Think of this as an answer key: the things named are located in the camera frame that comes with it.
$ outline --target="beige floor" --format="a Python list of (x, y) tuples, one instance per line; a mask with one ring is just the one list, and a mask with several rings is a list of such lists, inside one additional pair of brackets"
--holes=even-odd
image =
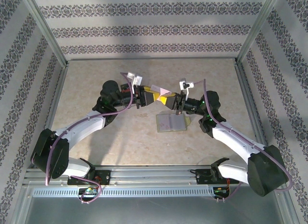
[[(180, 92), (179, 80), (207, 79), (208, 90), (220, 97), (220, 114), (235, 128), (254, 139), (244, 99), (231, 59), (156, 59), (71, 61), (53, 123), (61, 128), (87, 114), (95, 105), (107, 80), (125, 83), (119, 72), (139, 73), (143, 85), (157, 85)], [(202, 96), (202, 85), (190, 97)], [(191, 115), (187, 131), (158, 133), (156, 114), (167, 111), (160, 102), (129, 109), (106, 128), (80, 141), (70, 157), (85, 158), (93, 164), (211, 164), (222, 157), (239, 157), (227, 146), (204, 134), (201, 118)]]

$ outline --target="metal bar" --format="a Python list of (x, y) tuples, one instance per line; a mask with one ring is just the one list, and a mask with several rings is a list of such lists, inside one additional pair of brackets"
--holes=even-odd
[[(191, 169), (209, 169), (210, 166), (99, 166), (97, 170), (111, 170), (110, 187), (191, 187), (196, 184)], [(23, 185), (44, 185), (45, 173), (39, 169), (28, 169)], [(67, 186), (67, 177), (51, 180), (51, 187)]]
[(32, 14), (33, 18), (35, 19), (38, 27), (40, 28), (42, 34), (46, 38), (48, 44), (51, 46), (52, 51), (56, 55), (58, 61), (60, 62), (61, 66), (64, 67), (67, 63), (67, 60), (56, 40), (54, 37), (51, 29), (49, 28), (42, 12), (39, 9), (39, 6), (35, 2), (35, 0), (23, 0)]
[(21, 201), (20, 209), (18, 209), (18, 214), (17, 215), (13, 214), (13, 216), (16, 216), (16, 218), (14, 218), (14, 220), (13, 220), (15, 222), (11, 222), (11, 223), (16, 223), (16, 224), (26, 223), (26, 218), (27, 218), (28, 211), (29, 211), (30, 204), (31, 204), (31, 200), (32, 200), (32, 197), (33, 197), (32, 192), (33, 192), (33, 188), (25, 189), (25, 193), (24, 193), (23, 199)]
[[(73, 198), (78, 196), (78, 187), (70, 188), (35, 188), (32, 195), (35, 198)], [(140, 187), (140, 188), (120, 188), (104, 187), (100, 197), (104, 198), (148, 198), (148, 197), (213, 197), (213, 187)]]
[(266, 146), (267, 143), (262, 132), (261, 124), (258, 120), (257, 111), (253, 103), (252, 95), (249, 91), (248, 82), (246, 81), (246, 78), (244, 76), (244, 69), (242, 69), (241, 67), (241, 62), (236, 63), (234, 61), (234, 67), (240, 83), (250, 123), (255, 133), (256, 141)]
[(147, 60), (147, 59), (234, 59), (234, 56), (219, 56), (219, 57), (132, 57), (132, 58), (120, 58), (120, 57), (108, 57), (108, 58), (72, 58), (70, 61), (104, 61), (104, 60)]
[(22, 208), (23, 208), (23, 202), (26, 199), (26, 191), (27, 191), (27, 188), (25, 188), (25, 187), (22, 187), (20, 189), (18, 199), (17, 199), (17, 202), (16, 202), (16, 206), (15, 206), (15, 210), (14, 210), (14, 213), (13, 213), (13, 216), (12, 216), (12, 219), (11, 219), (11, 224), (18, 223), (17, 221), (18, 221), (19, 217), (21, 216), (21, 212), (24, 211)]
[(241, 62), (243, 60), (243, 58), (245, 57), (245, 55), (247, 54), (250, 46), (252, 45), (252, 43), (254, 42), (257, 34), (259, 33), (262, 25), (264, 24), (265, 20), (267, 19), (267, 17), (270, 14), (270, 11), (272, 10), (274, 4), (275, 4), (276, 0), (265, 0), (263, 7), (260, 11), (260, 13), (258, 14), (257, 19), (255, 20), (254, 24), (252, 25), (247, 38), (245, 39), (240, 52), (237, 56), (237, 61)]
[[(239, 83), (240, 83), (244, 101), (247, 107), (249, 119), (253, 127), (255, 136), (256, 136), (256, 141), (266, 146), (267, 145), (266, 140), (264, 137), (264, 133), (262, 132), (261, 124), (258, 120), (257, 111), (253, 103), (252, 95), (250, 94), (250, 91), (248, 88), (248, 82), (244, 76), (244, 69), (242, 69), (242, 62), (239, 60), (238, 62), (234, 62), (234, 67), (236, 70), (237, 77), (239, 79)], [(280, 208), (284, 223), (299, 224), (298, 216), (296, 214), (289, 191), (286, 191), (283, 193), (275, 192), (275, 196), (276, 196), (277, 203)]]
[(47, 129), (47, 128), (51, 129), (51, 127), (52, 127), (53, 120), (54, 120), (54, 117), (56, 115), (56, 111), (57, 111), (57, 108), (58, 108), (58, 104), (59, 104), (59, 100), (60, 100), (60, 96), (61, 96), (61, 92), (62, 92), (62, 89), (63, 89), (63, 85), (64, 85), (64, 81), (65, 81), (65, 77), (66, 77), (66, 74), (67, 74), (68, 67), (69, 67), (69, 63), (66, 65), (65, 69), (61, 73), (61, 77), (60, 77), (61, 79), (60, 79), (59, 85), (56, 89), (56, 97), (55, 97), (54, 101), (52, 102), (51, 110), (50, 110), (50, 113), (49, 113), (49, 116), (48, 116), (48, 119), (47, 119), (47, 122), (46, 122), (46, 125), (45, 125), (45, 129)]

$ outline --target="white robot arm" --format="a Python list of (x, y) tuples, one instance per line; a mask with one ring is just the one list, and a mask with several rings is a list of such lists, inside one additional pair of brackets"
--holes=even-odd
[[(132, 99), (131, 86), (128, 86), (128, 84), (121, 85), (120, 91), (116, 82), (107, 81), (103, 85), (101, 96), (98, 98), (93, 111), (77, 122), (54, 132), (49, 129), (42, 131), (31, 156), (32, 163), (42, 171), (48, 171), (46, 170), (47, 158), (53, 145), (55, 149), (48, 166), (51, 178), (67, 175), (91, 179), (89, 171), (93, 170), (93, 166), (85, 160), (69, 158), (68, 154), (71, 148), (86, 136), (111, 123), (116, 117), (114, 113), (116, 111), (115, 107), (127, 107), (130, 100), (130, 104), (136, 104), (138, 109), (153, 103), (158, 98), (156, 92), (151, 91), (150, 87), (140, 86), (140, 81), (138, 81), (138, 84), (134, 85)], [(186, 84), (186, 81), (182, 80), (180, 86), (181, 89), (187, 90), (193, 84)], [(279, 150), (274, 146), (265, 147), (254, 142), (226, 122), (218, 113), (220, 103), (216, 92), (206, 92), (207, 103), (210, 104), (210, 116), (205, 105), (204, 96), (200, 100), (190, 99), (184, 91), (182, 90), (180, 94), (171, 93), (166, 96), (159, 95), (159, 97), (167, 107), (176, 110), (176, 114), (186, 112), (203, 116), (199, 120), (203, 132), (223, 142), (243, 159), (242, 163), (237, 163), (224, 158), (212, 164), (211, 174), (213, 180), (232, 178), (249, 184), (261, 196), (268, 194), (288, 181), (284, 171), (264, 155), (265, 152), (276, 162), (283, 165)], [(104, 116), (106, 112), (113, 112), (113, 115)], [(212, 116), (215, 117), (217, 122), (211, 119)]]

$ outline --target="damask wall pattern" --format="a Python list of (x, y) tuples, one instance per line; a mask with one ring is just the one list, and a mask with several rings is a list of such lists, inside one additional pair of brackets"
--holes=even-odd
[(308, 33), (298, 11), (302, 4), (276, 2), (243, 68), (268, 144), (280, 148), (293, 177), (290, 195), (297, 216), (308, 223)]
[(0, 1), (0, 224), (6, 224), (62, 67), (23, 1)]
[(36, 0), (68, 60), (236, 57), (265, 0)]

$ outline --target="wallpaper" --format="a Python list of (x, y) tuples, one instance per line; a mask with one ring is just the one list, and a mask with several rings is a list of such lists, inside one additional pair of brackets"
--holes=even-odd
[(22, 0), (0, 0), (0, 8), (0, 224), (5, 224), (62, 68)]
[(68, 60), (236, 57), (265, 0), (36, 0)]
[(269, 145), (293, 177), (300, 223), (308, 223), (308, 30), (306, 0), (278, 0), (243, 61)]

